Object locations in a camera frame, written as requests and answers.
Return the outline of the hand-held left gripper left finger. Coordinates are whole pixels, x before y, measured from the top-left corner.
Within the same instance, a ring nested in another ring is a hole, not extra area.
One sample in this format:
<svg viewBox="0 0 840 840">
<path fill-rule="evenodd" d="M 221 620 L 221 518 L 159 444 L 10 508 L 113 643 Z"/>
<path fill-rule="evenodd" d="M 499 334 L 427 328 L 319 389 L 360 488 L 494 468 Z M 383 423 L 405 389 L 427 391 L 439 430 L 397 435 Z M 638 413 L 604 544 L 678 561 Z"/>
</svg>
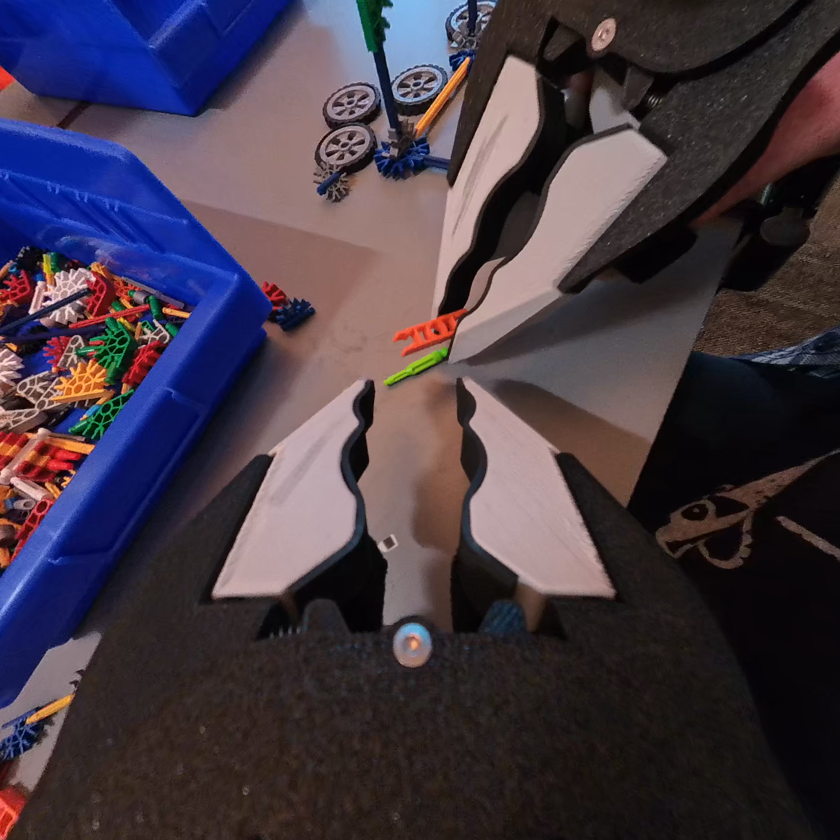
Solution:
<svg viewBox="0 0 840 840">
<path fill-rule="evenodd" d="M 374 404 L 373 381 L 359 379 L 269 451 L 213 600 L 271 598 L 302 616 L 326 599 L 351 630 L 377 630 L 377 545 L 359 486 Z"/>
</svg>

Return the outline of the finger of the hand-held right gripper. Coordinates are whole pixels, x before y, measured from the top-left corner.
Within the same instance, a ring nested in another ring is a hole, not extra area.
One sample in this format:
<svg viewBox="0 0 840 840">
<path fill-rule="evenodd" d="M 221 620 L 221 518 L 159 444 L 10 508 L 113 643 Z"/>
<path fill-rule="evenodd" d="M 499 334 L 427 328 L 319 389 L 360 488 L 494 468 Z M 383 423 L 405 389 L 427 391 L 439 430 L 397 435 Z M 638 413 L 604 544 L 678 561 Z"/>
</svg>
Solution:
<svg viewBox="0 0 840 840">
<path fill-rule="evenodd" d="M 449 188 L 437 260 L 432 314 L 462 305 L 446 303 L 458 263 L 476 245 L 491 194 L 525 161 L 541 123 L 538 72 L 508 56 L 491 91 L 462 165 Z"/>
<path fill-rule="evenodd" d="M 448 359 L 471 359 L 559 303 L 561 281 L 667 159 L 629 127 L 577 144 L 544 190 L 525 245 L 494 269 L 486 294 L 460 320 Z"/>
</svg>

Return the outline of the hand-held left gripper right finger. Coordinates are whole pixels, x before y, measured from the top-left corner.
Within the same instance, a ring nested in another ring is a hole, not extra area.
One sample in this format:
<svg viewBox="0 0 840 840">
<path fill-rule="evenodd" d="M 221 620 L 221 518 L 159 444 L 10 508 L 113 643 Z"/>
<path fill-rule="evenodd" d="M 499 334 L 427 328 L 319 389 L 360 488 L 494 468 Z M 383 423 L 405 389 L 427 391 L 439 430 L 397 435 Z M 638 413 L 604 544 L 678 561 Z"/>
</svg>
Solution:
<svg viewBox="0 0 840 840">
<path fill-rule="evenodd" d="M 538 627 L 554 598 L 614 601 L 616 588 L 560 467 L 560 451 L 469 377 L 456 382 L 469 479 L 458 557 L 480 611 L 519 605 Z"/>
</svg>

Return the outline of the colourful toy car model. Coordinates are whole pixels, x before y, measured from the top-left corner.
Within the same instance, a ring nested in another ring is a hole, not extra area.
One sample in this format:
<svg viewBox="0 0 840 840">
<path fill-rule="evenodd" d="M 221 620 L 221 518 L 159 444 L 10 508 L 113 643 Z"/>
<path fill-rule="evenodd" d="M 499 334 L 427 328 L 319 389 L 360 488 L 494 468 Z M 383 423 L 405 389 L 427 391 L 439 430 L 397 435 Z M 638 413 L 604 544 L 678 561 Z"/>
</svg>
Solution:
<svg viewBox="0 0 840 840">
<path fill-rule="evenodd" d="M 448 159 L 432 154 L 428 133 L 466 85 L 497 2 L 461 2 L 446 17 L 448 68 L 422 64 L 394 76 L 385 54 L 389 28 L 385 11 L 393 3 L 355 5 L 377 83 L 345 85 L 322 105 L 329 131 L 314 150 L 313 177 L 317 193 L 331 203 L 340 203 L 349 194 L 350 177 L 368 165 L 395 181 L 427 170 L 447 170 Z"/>
</svg>

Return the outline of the blue bin with toy pieces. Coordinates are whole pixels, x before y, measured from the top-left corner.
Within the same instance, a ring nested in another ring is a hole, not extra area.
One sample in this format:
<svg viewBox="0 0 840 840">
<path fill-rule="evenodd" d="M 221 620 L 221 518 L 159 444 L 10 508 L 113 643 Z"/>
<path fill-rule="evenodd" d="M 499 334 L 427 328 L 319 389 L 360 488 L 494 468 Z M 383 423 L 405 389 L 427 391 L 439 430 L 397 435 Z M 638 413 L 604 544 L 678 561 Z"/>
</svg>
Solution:
<svg viewBox="0 0 840 840">
<path fill-rule="evenodd" d="M 55 250 L 195 311 L 1 579 L 1 702 L 65 643 L 245 363 L 270 304 L 117 143 L 2 120 L 2 255 Z"/>
</svg>

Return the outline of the orange ladder connector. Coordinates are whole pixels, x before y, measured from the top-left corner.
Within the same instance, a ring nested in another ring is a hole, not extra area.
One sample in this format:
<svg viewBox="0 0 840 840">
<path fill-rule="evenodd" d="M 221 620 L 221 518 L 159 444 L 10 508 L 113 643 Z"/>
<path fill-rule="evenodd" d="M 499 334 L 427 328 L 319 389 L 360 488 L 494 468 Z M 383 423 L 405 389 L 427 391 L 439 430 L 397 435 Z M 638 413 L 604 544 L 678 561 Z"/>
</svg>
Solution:
<svg viewBox="0 0 840 840">
<path fill-rule="evenodd" d="M 411 327 L 397 331 L 393 335 L 392 341 L 394 343 L 407 342 L 402 348 L 401 356 L 407 356 L 421 350 L 428 350 L 452 340 L 459 321 L 466 313 L 466 309 L 459 309 L 437 316 L 431 320 L 414 324 Z"/>
</svg>

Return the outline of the lime green rod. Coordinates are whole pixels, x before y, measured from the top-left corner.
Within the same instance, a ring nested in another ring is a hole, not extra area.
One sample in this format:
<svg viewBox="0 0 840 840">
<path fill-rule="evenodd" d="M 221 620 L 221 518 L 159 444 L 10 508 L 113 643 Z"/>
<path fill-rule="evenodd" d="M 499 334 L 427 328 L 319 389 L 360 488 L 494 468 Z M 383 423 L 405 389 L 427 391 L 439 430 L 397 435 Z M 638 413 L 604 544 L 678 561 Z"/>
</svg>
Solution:
<svg viewBox="0 0 840 840">
<path fill-rule="evenodd" d="M 434 367 L 446 362 L 448 359 L 448 348 L 441 347 L 426 354 L 422 358 L 412 361 L 406 367 L 386 377 L 383 385 L 392 387 L 400 382 L 414 378 Z"/>
</svg>

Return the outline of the pile of colourful toy pieces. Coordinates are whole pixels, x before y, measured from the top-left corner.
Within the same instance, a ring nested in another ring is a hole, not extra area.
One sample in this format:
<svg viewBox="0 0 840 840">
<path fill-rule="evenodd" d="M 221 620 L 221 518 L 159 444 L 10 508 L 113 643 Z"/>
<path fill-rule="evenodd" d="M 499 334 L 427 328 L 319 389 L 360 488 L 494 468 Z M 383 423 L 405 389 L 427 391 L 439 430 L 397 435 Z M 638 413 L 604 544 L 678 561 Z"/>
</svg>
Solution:
<svg viewBox="0 0 840 840">
<path fill-rule="evenodd" d="M 2 264 L 2 572 L 193 310 L 100 262 L 33 245 Z"/>
</svg>

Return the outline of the colourful spoked wheel model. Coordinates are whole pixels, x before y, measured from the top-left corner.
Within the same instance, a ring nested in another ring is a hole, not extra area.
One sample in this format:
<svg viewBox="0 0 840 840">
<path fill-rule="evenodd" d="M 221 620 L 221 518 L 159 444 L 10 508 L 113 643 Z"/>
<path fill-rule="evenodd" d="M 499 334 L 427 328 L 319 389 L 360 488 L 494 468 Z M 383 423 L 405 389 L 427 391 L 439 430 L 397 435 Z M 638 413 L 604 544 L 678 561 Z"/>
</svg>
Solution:
<svg viewBox="0 0 840 840">
<path fill-rule="evenodd" d="M 7 838 L 27 803 L 27 796 L 13 784 L 6 783 L 9 768 L 26 752 L 38 745 L 47 723 L 67 709 L 76 692 L 52 700 L 10 719 L 1 727 L 1 838 Z"/>
</svg>

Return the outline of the person's right hand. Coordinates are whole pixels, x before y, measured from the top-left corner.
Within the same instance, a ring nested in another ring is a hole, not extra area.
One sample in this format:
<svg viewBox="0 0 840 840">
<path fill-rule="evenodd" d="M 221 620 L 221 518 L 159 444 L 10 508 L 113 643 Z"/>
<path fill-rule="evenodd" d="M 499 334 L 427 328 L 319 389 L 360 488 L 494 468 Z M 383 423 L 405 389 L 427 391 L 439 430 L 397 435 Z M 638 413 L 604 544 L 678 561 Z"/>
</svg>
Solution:
<svg viewBox="0 0 840 840">
<path fill-rule="evenodd" d="M 835 55 L 797 94 L 759 159 L 715 205 L 698 217 L 693 228 L 710 222 L 762 187 L 838 151 L 839 55 Z"/>
</svg>

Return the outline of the small blue red connector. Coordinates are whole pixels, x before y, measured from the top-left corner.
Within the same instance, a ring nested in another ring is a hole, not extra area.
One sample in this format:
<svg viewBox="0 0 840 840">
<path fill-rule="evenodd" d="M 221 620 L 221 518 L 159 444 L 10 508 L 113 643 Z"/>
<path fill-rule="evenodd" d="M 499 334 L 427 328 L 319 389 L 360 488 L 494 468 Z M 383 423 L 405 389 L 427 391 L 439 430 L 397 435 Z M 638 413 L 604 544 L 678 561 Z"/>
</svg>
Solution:
<svg viewBox="0 0 840 840">
<path fill-rule="evenodd" d="M 276 324 L 284 332 L 300 327 L 316 315 L 316 309 L 309 301 L 289 297 L 276 283 L 264 282 L 261 290 L 270 303 L 270 312 L 266 320 Z"/>
</svg>

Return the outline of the dark printed shirt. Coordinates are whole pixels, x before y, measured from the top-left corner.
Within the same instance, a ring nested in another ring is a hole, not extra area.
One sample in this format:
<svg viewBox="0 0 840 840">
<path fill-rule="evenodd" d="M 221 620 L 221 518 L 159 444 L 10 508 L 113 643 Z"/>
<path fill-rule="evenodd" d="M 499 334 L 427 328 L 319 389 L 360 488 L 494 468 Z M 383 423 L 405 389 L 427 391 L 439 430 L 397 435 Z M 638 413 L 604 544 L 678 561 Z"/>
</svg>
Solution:
<svg viewBox="0 0 840 840">
<path fill-rule="evenodd" d="M 821 838 L 839 825 L 838 376 L 694 352 L 628 509 L 715 614 Z"/>
</svg>

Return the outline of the empty blue plastic bin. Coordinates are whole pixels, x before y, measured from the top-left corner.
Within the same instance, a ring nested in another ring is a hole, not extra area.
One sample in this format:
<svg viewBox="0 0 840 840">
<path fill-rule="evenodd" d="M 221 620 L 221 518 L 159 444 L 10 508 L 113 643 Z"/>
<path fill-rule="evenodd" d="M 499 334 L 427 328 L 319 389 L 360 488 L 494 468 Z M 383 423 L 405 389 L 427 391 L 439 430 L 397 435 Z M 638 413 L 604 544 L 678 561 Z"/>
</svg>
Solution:
<svg viewBox="0 0 840 840">
<path fill-rule="evenodd" d="M 41 97 L 194 116 L 288 5 L 2 1 L 2 68 Z"/>
</svg>

